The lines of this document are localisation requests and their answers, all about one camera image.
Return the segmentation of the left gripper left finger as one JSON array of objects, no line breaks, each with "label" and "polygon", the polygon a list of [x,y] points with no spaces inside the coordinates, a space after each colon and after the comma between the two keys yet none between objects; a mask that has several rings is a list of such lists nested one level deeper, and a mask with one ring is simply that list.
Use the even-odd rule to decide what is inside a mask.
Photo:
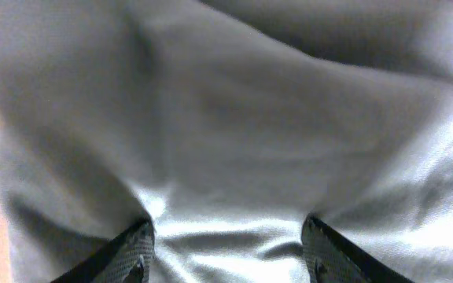
[{"label": "left gripper left finger", "polygon": [[51,283],[148,283],[153,227],[140,220]]}]

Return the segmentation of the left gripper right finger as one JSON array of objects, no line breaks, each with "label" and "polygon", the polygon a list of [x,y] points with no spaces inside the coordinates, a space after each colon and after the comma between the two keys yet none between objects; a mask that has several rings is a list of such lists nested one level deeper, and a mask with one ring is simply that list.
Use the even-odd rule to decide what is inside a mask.
[{"label": "left gripper right finger", "polygon": [[413,283],[314,215],[306,218],[301,240],[311,283]]}]

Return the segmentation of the grey shorts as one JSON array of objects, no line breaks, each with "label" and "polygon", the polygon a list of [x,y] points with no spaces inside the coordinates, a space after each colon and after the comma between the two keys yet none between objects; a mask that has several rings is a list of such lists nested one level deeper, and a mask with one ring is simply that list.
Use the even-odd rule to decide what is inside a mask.
[{"label": "grey shorts", "polygon": [[453,1],[0,0],[15,282],[136,222],[149,282],[310,282],[309,215],[453,282]]}]

